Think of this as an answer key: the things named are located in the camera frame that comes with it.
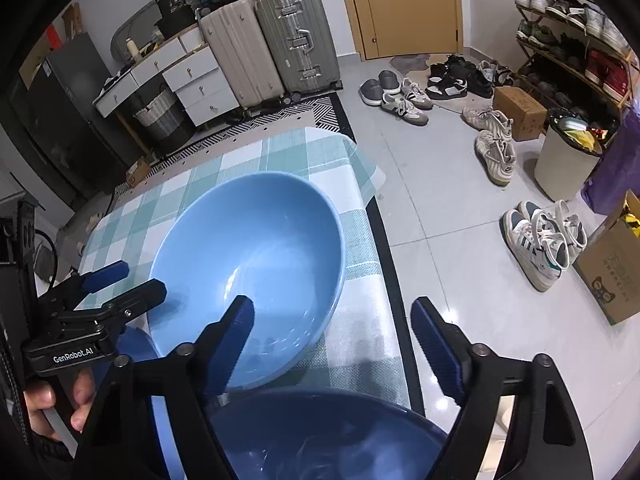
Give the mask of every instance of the checkered tablecloth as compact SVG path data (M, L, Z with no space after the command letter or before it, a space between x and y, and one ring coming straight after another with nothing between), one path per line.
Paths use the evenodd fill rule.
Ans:
M254 171L287 171L315 183L340 215L347 247L346 278L331 322L295 368L268 386L328 386L409 406L396 329L366 204L385 176L341 134L303 128L219 156L105 216L87 243L80 272L124 260L129 277L86 298L100 306L148 280L160 243L178 216L210 188ZM224 228L224 223L216 228Z

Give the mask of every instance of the laundry basket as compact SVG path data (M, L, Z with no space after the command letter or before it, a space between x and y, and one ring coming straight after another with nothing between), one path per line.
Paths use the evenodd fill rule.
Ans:
M593 152L584 148L562 131L559 119L549 121L534 176L551 200L571 200L600 160L602 147L596 140Z
M178 99L165 89L134 117L140 121L157 147L169 154L180 148L193 136L195 128L180 108Z

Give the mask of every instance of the drawer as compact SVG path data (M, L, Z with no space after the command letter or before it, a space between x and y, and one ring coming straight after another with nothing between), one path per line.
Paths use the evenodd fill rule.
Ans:
M175 93L184 107L191 106L200 99L229 87L220 67L213 72L200 76L188 85L178 88Z
M105 92L105 94L96 102L95 107L98 108L102 117L106 117L113 112L116 106L122 104L124 100L133 94L133 92L138 88L138 83L136 83L131 72L129 72L107 92Z
M182 88L217 67L216 57L207 45L165 70L162 76L169 88L175 92L178 88Z
M184 57L185 51L180 38L164 43L154 53L145 57L144 61L131 69L131 73L139 86L149 81L172 63Z
M179 37L187 54L204 45L204 38L198 25L193 25L193 28L188 29Z
M225 88L201 99L186 110L193 124L200 126L202 123L234 108L238 108L236 96L231 91L231 88Z

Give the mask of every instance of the purple bag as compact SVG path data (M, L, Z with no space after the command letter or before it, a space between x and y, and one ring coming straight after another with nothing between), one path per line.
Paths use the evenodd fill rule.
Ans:
M596 213L608 215L627 189L640 194L640 117L629 110L609 151L582 188L582 197Z

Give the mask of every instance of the suitcase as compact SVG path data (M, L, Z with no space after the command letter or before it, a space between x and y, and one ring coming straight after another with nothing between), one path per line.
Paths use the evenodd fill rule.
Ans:
M245 110L285 91L258 19L255 0L238 0L200 20L200 28Z
M256 14L287 91L342 89L322 0L257 0Z

